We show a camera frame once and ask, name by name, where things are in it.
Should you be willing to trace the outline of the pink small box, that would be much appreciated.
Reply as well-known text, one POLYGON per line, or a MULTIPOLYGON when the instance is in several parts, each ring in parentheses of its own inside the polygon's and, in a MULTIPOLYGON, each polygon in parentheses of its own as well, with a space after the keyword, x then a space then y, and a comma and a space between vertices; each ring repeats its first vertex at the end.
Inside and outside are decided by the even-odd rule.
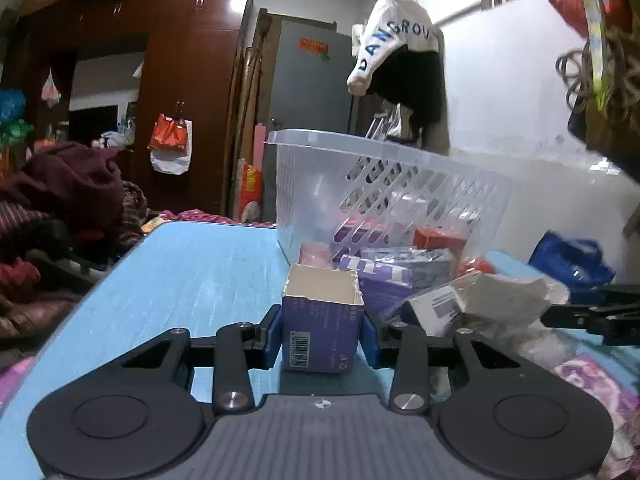
POLYGON ((328 244, 305 242, 300 245, 298 263, 318 269, 334 268, 332 250, 328 244))

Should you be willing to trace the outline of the blue plastic bag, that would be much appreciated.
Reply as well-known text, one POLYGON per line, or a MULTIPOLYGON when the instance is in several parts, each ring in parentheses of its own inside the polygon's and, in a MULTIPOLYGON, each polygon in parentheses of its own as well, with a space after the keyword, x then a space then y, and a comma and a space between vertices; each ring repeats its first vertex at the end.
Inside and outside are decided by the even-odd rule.
POLYGON ((601 288, 615 278, 596 240, 565 238, 554 231, 544 234, 528 264, 564 284, 570 291, 570 304, 603 304, 601 288))

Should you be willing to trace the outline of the orange white plastic bag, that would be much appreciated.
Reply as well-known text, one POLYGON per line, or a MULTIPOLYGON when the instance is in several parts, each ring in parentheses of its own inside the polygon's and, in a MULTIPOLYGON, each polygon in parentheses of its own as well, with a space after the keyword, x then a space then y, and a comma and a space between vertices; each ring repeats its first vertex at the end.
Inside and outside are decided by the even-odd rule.
POLYGON ((191 166, 192 122, 159 114, 148 144, 154 171, 168 176, 182 176, 191 166))

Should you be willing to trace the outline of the grey metal door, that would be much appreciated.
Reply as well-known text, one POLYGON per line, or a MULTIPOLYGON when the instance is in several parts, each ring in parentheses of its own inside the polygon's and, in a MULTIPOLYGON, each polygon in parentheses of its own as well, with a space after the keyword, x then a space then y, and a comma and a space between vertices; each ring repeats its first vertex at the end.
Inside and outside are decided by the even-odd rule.
POLYGON ((268 106, 260 120, 269 132, 311 129, 348 133, 352 96, 352 40, 332 28, 274 18, 262 54, 272 53, 270 81, 262 84, 268 106))

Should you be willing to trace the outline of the dark maroon clothes pile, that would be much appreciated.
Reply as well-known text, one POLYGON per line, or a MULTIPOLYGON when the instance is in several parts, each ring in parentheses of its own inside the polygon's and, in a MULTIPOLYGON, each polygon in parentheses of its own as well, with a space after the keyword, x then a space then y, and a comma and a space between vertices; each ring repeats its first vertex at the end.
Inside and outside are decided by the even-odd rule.
POLYGON ((148 204, 114 148, 39 151, 1 188, 1 365, 32 356, 142 240, 148 204))

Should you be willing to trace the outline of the black hanging garment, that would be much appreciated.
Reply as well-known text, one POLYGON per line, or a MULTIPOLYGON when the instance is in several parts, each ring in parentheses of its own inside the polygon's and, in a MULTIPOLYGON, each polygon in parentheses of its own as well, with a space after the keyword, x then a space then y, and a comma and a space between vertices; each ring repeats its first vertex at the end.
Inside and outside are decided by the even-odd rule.
POLYGON ((408 144, 419 140, 425 128, 442 118, 442 88, 444 72, 439 53, 410 51, 403 46, 373 72, 367 94, 410 110, 408 144))

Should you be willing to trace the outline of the red box in basket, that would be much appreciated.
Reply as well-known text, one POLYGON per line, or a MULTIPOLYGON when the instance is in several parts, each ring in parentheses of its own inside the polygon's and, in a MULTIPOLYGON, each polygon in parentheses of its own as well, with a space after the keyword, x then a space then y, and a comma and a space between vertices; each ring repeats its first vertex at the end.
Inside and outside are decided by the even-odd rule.
POLYGON ((468 237, 460 231, 420 228, 414 231, 412 244, 418 249, 448 249, 454 258, 459 259, 467 242, 468 237))

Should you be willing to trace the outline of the dark red wooden wardrobe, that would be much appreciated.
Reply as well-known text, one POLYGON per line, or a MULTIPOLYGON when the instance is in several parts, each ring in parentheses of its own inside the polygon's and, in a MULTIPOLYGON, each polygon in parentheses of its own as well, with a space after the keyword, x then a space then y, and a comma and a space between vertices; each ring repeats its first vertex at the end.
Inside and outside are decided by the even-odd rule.
POLYGON ((1 84, 21 90, 26 122, 43 136, 68 115, 76 65, 142 52, 131 181, 154 209, 227 210, 240 57, 253 0, 60 0, 21 16, 9 33, 1 84), (189 170, 153 170, 159 114, 192 122, 189 170))

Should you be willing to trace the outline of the purple medicine box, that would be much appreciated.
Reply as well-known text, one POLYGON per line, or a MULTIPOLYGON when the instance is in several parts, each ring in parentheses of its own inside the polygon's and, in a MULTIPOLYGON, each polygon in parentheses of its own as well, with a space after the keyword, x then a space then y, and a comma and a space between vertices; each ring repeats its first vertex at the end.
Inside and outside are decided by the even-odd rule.
POLYGON ((358 274, 364 305, 381 312, 420 290, 446 284, 454 275, 449 249, 399 247, 342 255, 337 266, 358 274))

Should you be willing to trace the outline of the yellow green hanging strip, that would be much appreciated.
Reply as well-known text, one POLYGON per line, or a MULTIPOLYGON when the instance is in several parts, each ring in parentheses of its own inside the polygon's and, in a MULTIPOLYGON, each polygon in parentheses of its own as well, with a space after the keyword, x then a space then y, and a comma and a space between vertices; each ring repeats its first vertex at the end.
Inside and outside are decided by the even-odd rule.
POLYGON ((582 0, 588 28, 592 66, 592 85, 599 110, 608 102, 608 69, 606 68, 606 29, 602 0, 582 0))

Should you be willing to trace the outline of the white printed hanging shirt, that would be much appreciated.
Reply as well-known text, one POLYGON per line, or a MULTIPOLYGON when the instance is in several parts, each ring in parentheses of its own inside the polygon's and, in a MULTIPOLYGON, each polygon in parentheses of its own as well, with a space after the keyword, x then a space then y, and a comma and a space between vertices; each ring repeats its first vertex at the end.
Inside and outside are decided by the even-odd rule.
POLYGON ((418 0, 376 0, 360 36, 357 62, 347 78, 352 96, 364 96, 374 72, 396 51, 439 52, 435 29, 418 0))

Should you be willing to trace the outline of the blue cardboard box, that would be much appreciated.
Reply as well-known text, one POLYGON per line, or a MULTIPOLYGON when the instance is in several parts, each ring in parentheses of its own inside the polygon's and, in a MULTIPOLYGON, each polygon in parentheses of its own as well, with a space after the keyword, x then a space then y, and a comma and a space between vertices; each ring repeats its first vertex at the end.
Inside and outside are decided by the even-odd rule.
POLYGON ((355 271, 294 264, 282 292, 282 314, 285 370, 352 371, 364 315, 355 271))

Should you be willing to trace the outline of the clear plastic laundry basket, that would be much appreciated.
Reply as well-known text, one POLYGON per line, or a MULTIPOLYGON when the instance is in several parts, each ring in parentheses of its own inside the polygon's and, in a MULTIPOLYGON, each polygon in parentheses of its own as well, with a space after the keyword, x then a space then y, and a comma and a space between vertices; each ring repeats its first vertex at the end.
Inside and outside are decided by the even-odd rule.
POLYGON ((462 254, 486 252, 515 183, 442 155, 346 133, 270 132, 277 155, 278 242, 296 263, 306 242, 334 258, 409 246, 418 229, 462 237, 462 254))

